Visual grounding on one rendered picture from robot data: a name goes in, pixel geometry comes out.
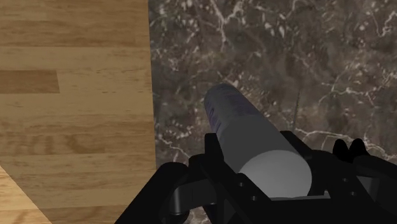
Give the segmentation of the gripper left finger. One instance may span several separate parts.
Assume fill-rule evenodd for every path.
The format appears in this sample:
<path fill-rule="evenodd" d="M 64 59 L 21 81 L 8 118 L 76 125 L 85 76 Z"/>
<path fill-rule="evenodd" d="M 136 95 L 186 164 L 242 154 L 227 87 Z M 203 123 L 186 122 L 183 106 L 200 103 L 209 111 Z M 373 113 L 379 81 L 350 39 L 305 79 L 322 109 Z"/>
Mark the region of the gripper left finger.
<path fill-rule="evenodd" d="M 224 161 L 215 134 L 205 135 L 205 152 L 189 164 L 161 165 L 115 224 L 183 224 L 203 207 L 212 224 L 265 224 L 267 197 Z"/>

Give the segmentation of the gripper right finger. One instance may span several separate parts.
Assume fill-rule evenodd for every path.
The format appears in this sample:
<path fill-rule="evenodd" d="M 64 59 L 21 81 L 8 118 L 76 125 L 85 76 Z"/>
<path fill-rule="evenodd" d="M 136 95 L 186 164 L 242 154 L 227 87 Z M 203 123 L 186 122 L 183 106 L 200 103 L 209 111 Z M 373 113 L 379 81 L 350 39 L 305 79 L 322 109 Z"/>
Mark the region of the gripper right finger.
<path fill-rule="evenodd" d="M 289 224 L 397 224 L 397 196 L 383 185 L 392 180 L 356 167 L 335 155 L 312 150 L 291 131 L 281 134 L 303 156 L 312 171 L 307 197 L 282 199 Z"/>

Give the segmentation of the grey cylindrical bottle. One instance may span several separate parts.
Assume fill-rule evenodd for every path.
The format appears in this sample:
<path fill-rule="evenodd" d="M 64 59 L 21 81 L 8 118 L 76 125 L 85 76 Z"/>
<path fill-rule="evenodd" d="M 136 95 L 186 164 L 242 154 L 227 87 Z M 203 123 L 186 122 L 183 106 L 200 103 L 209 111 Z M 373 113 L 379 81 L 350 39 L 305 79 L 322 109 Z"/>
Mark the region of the grey cylindrical bottle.
<path fill-rule="evenodd" d="M 234 86 L 211 87 L 204 107 L 233 171 L 245 174 L 270 198 L 308 195 L 312 184 L 308 163 Z"/>

